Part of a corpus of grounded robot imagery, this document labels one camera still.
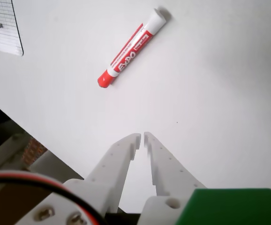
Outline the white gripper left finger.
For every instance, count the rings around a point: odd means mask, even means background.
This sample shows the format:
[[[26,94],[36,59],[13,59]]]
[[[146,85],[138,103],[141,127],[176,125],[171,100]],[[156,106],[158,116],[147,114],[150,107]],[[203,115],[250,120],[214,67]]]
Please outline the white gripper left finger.
[[[141,134],[128,135],[114,143],[83,180],[69,179],[64,187],[85,200],[102,217],[119,207],[130,161],[139,149]],[[21,218],[19,225],[91,225],[93,222],[71,201],[50,194]]]

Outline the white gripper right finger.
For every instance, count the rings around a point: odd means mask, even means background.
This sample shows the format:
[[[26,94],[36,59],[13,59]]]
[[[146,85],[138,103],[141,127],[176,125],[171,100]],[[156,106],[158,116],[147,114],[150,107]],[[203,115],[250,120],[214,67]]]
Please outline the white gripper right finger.
[[[197,188],[205,188],[150,132],[144,133],[144,146],[151,159],[150,197],[139,217],[139,225],[174,225]]]

